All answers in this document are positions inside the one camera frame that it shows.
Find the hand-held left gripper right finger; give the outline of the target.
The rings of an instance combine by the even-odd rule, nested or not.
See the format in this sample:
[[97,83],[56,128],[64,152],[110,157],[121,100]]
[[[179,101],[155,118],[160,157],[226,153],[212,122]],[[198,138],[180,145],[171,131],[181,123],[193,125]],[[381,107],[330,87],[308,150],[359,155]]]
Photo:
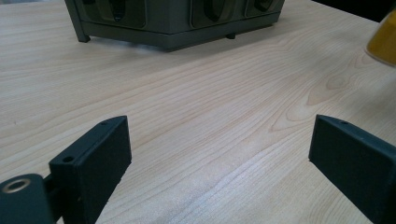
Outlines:
[[396,147],[318,115],[308,159],[374,224],[396,224]]

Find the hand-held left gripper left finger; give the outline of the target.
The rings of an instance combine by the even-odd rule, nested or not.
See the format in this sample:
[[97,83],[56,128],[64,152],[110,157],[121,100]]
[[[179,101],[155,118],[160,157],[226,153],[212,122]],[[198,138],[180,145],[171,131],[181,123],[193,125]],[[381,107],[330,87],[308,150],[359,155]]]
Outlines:
[[64,224],[94,224],[132,162],[128,119],[104,120],[49,162]]

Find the silver lid spice jar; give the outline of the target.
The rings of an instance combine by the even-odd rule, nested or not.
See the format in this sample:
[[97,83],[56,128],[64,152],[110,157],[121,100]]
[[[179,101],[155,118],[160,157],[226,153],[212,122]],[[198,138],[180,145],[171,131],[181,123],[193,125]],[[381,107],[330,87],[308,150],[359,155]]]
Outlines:
[[396,67],[396,8],[380,22],[365,50],[381,63]]

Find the dark grey corner rack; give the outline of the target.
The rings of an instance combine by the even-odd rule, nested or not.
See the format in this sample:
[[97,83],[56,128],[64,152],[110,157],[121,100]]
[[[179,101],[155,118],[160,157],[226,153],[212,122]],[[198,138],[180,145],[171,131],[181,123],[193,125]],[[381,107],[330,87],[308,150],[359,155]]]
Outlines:
[[268,27],[285,0],[64,0],[78,41],[179,49]]

